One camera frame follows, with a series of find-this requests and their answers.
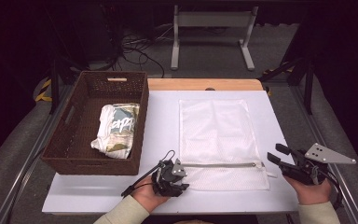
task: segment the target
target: human hand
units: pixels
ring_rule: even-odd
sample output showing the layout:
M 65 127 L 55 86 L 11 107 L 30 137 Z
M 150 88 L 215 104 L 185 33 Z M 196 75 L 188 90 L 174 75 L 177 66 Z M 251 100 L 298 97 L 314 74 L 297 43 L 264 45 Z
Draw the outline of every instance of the human hand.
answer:
M 152 186 L 152 177 L 149 175 L 135 186 L 135 191 L 131 195 L 148 213 L 152 213 L 155 208 L 171 198 L 156 195 Z
M 308 186 L 288 176 L 283 177 L 295 189 L 300 204 L 311 205 L 330 201 L 331 185 L 327 179 L 320 185 Z

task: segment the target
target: white tabletop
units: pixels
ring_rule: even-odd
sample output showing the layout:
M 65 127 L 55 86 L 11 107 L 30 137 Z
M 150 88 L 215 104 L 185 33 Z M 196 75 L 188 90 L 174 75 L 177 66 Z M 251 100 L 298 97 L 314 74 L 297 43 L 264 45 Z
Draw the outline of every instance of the white tabletop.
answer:
M 141 165 L 131 175 L 54 176 L 42 212 L 52 214 L 106 213 L 118 204 L 120 194 L 158 164 L 169 150 L 179 153 L 179 100 L 244 99 L 249 106 L 260 156 L 270 177 L 270 190 L 196 191 L 187 189 L 169 199 L 153 214 L 260 214 L 297 210 L 297 197 L 283 179 L 279 167 L 267 160 L 267 152 L 293 163 L 290 156 L 275 150 L 286 145 L 281 128 L 265 91 L 151 91 L 148 102 Z

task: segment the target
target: cream sleeve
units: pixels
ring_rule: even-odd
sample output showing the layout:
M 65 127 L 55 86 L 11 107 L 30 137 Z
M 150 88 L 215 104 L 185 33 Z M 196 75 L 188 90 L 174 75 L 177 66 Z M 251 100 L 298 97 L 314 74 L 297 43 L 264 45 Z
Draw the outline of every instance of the cream sleeve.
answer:
M 313 205 L 299 205 L 298 213 L 300 215 L 301 224 L 336 224 L 339 219 L 330 202 L 317 203 Z
M 129 195 L 94 224 L 141 224 L 148 216 L 149 213 Z

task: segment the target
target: brown wicker basket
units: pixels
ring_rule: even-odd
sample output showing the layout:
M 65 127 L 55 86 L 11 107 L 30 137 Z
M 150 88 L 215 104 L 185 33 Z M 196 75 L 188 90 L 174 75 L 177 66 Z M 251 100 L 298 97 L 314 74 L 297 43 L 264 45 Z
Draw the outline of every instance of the brown wicker basket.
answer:
M 149 89 L 144 72 L 82 72 L 66 99 L 42 161 L 60 175 L 138 175 Z M 91 148 L 104 105 L 140 104 L 131 154 L 113 159 Z

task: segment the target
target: white plastic bag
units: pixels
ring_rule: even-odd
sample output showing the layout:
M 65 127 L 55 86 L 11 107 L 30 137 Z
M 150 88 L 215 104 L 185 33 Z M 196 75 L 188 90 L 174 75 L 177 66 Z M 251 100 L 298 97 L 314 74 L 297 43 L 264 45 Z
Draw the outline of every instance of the white plastic bag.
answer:
M 244 100 L 181 100 L 179 104 L 184 183 L 198 190 L 269 189 Z

